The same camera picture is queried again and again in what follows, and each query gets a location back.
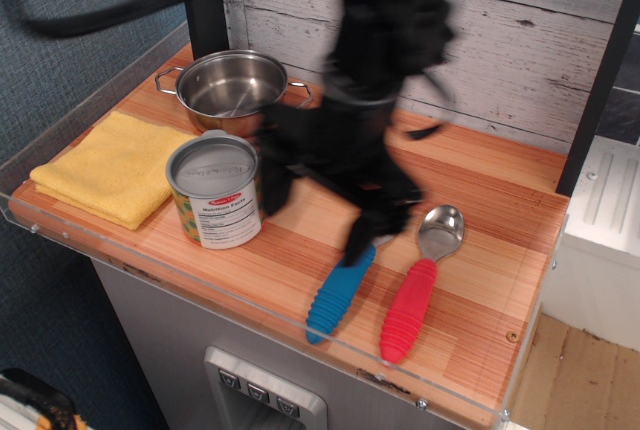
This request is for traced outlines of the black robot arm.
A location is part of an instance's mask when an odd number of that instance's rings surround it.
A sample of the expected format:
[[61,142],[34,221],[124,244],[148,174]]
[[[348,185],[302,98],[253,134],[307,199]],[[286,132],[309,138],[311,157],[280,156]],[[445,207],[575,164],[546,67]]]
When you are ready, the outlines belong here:
[[422,199],[390,157],[385,134],[406,78],[440,64],[452,33],[445,0],[343,0],[341,28],[323,65],[319,107],[271,104],[258,131],[268,214],[306,175],[360,209],[344,260],[377,236],[400,233]]

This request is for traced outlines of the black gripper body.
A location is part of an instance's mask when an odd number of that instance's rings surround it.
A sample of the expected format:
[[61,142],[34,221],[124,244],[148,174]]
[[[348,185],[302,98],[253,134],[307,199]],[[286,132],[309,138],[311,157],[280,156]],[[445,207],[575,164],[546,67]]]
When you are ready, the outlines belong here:
[[271,147],[297,156],[296,172],[316,179],[361,208],[423,200],[414,181],[396,164],[385,145],[394,102],[345,101],[324,97],[317,108],[275,103],[262,109],[257,131],[260,153]]

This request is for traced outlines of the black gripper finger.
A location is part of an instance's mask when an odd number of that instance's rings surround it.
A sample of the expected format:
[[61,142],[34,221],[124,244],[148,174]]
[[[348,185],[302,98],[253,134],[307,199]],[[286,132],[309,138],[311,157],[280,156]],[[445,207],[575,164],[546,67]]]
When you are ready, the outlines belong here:
[[344,249],[345,264],[354,265],[374,239],[400,234],[409,218],[410,206],[407,204],[364,208],[349,232]]
[[261,179],[263,206],[267,215],[275,215],[289,200],[293,181],[299,177],[296,169],[300,159],[278,149],[261,149]]

